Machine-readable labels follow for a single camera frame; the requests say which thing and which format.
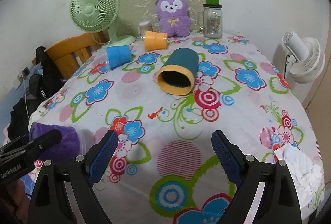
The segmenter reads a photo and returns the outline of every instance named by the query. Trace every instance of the yellow bow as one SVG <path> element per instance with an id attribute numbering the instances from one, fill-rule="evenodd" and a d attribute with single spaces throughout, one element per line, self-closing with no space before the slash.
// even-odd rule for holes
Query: yellow bow
<path id="1" fill-rule="evenodd" d="M 176 26 L 176 25 L 177 25 L 177 24 L 176 24 L 177 21 L 179 21 L 178 18 L 176 18 L 176 19 L 168 19 L 168 22 L 171 23 L 170 26 L 174 26 L 174 25 Z"/>

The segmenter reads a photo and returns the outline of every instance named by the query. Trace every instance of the orange cup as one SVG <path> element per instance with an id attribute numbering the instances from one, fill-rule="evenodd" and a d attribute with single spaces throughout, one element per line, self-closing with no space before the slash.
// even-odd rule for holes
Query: orange cup
<path id="1" fill-rule="evenodd" d="M 167 48 L 167 34 L 146 31 L 143 35 L 146 51 L 162 50 Z"/>

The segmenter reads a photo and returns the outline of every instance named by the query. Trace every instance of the screw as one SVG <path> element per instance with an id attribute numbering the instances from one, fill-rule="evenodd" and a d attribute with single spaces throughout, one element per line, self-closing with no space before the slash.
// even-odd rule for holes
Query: screw
<path id="1" fill-rule="evenodd" d="M 286 166 L 286 162 L 284 160 L 279 160 L 278 163 L 280 166 Z"/>
<path id="2" fill-rule="evenodd" d="M 246 160 L 247 160 L 247 161 L 254 161 L 255 158 L 254 158 L 254 156 L 252 156 L 252 155 L 247 155 L 247 156 L 246 156 Z"/>
<path id="3" fill-rule="evenodd" d="M 44 165 L 45 165 L 45 166 L 49 166 L 51 163 L 52 163 L 51 160 L 46 160 L 46 161 L 44 162 Z"/>
<path id="4" fill-rule="evenodd" d="M 75 160 L 76 161 L 82 161 L 84 159 L 84 155 L 78 155 Z"/>

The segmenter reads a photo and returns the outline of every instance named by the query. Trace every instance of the green desk fan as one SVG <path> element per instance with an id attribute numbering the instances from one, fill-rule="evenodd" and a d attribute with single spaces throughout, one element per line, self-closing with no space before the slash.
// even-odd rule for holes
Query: green desk fan
<path id="1" fill-rule="evenodd" d="M 119 0 L 71 0 L 70 17 L 84 32 L 108 31 L 110 46 L 129 45 L 135 41 L 131 35 L 117 37 L 117 15 Z"/>

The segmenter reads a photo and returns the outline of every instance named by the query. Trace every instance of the plush toy face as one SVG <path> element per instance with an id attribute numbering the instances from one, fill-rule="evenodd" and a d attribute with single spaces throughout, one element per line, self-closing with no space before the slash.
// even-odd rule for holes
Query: plush toy face
<path id="1" fill-rule="evenodd" d="M 188 3 L 186 0 L 159 0 L 157 14 L 160 18 L 186 16 Z"/>
<path id="2" fill-rule="evenodd" d="M 179 10 L 183 7 L 183 2 L 180 0 L 175 0 L 171 5 L 168 1 L 162 1 L 160 8 L 162 11 L 167 11 L 169 13 L 173 13 L 176 10 Z"/>

